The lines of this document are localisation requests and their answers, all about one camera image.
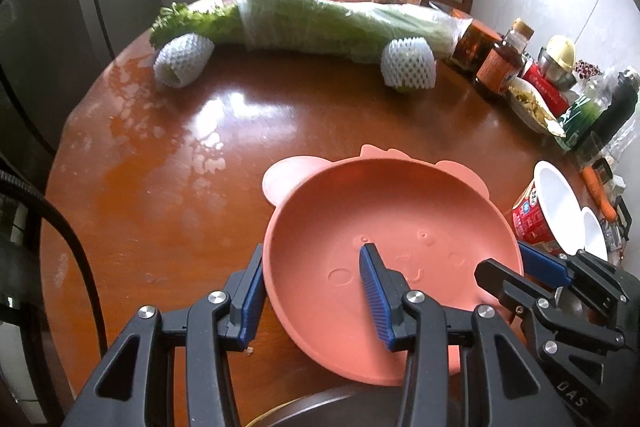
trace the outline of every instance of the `black bottle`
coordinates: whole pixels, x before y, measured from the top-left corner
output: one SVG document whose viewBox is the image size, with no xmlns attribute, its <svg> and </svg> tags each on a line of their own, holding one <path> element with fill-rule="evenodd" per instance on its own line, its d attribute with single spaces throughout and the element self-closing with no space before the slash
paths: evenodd
<svg viewBox="0 0 640 427">
<path fill-rule="evenodd" d="M 576 148 L 582 148 L 587 137 L 593 138 L 593 141 L 600 148 L 609 143 L 613 135 L 631 118 L 636 110 L 639 87 L 640 75 L 636 70 L 626 68 L 625 71 L 622 71 L 618 75 L 618 85 L 611 94 L 611 104 L 578 140 Z"/>
</svg>

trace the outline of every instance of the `table surface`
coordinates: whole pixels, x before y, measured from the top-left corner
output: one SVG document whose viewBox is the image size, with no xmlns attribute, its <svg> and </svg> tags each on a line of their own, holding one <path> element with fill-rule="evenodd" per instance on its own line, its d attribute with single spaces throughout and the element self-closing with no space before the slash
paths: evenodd
<svg viewBox="0 0 640 427">
<path fill-rule="evenodd" d="M 188 307 L 245 267 L 273 212 L 262 175 L 287 156 L 335 161 L 370 143 L 454 160 L 485 181 L 506 216 L 545 159 L 590 203 L 552 137 L 533 133 L 504 102 L 486 102 L 445 66 L 434 89 L 409 96 L 386 88 L 377 66 L 334 57 L 219 46 L 202 77 L 179 90 L 156 86 L 153 61 L 145 32 L 96 80 L 66 122 L 47 187 L 87 252 L 110 342 L 140 306 Z M 53 338 L 78 393 L 98 362 L 88 298 L 48 225 L 41 259 Z M 252 346 L 251 355 L 229 356 L 243 424 L 345 382 L 296 347 L 268 302 Z M 176 359 L 183 426 L 184 354 Z"/>
</svg>

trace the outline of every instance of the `sauce bottle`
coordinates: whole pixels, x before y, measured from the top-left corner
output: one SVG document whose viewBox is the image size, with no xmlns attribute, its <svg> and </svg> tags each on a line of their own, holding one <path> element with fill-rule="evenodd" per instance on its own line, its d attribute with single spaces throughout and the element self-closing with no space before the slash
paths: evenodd
<svg viewBox="0 0 640 427">
<path fill-rule="evenodd" d="M 481 94 L 503 95 L 507 91 L 511 79 L 525 65 L 522 54 L 532 36 L 533 30 L 522 19 L 513 22 L 511 30 L 502 42 L 494 45 L 476 73 L 474 85 Z"/>
</svg>

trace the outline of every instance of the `pink bowl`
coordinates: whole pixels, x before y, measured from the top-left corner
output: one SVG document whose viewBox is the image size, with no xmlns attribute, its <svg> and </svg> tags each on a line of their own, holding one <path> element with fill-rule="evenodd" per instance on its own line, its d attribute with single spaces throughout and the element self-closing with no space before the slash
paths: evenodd
<svg viewBox="0 0 640 427">
<path fill-rule="evenodd" d="M 276 315 L 308 356 L 339 375 L 379 385 L 399 385 L 404 375 L 406 354 L 388 352 L 376 335 L 358 270 L 364 243 L 445 306 L 489 303 L 509 315 L 474 278 L 489 257 L 523 273 L 513 232 L 482 180 L 454 162 L 434 166 L 364 146 L 360 157 L 292 187 L 264 240 Z M 460 368 L 457 347 L 449 368 Z"/>
</svg>

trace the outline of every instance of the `bolt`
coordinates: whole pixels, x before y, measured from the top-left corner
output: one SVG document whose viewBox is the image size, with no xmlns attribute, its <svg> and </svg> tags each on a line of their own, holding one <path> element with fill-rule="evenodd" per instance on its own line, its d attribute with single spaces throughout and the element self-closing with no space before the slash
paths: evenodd
<svg viewBox="0 0 640 427">
<path fill-rule="evenodd" d="M 419 290 L 411 290 L 406 293 L 406 299 L 413 304 L 417 304 L 424 301 L 424 293 Z"/>
<path fill-rule="evenodd" d="M 220 304 L 220 302 L 224 302 L 226 300 L 226 293 L 221 291 L 211 292 L 209 297 L 207 297 L 207 300 L 209 300 L 211 304 Z"/>
<path fill-rule="evenodd" d="M 548 354 L 552 355 L 557 350 L 558 350 L 558 344 L 556 344 L 554 341 L 546 341 L 545 351 L 548 352 Z"/>
<path fill-rule="evenodd" d="M 153 306 L 142 306 L 138 310 L 138 317 L 141 319 L 150 319 L 156 314 L 156 309 Z"/>
<path fill-rule="evenodd" d="M 478 306 L 478 315 L 480 315 L 484 319 L 490 319 L 494 317 L 495 310 L 486 304 Z"/>
</svg>

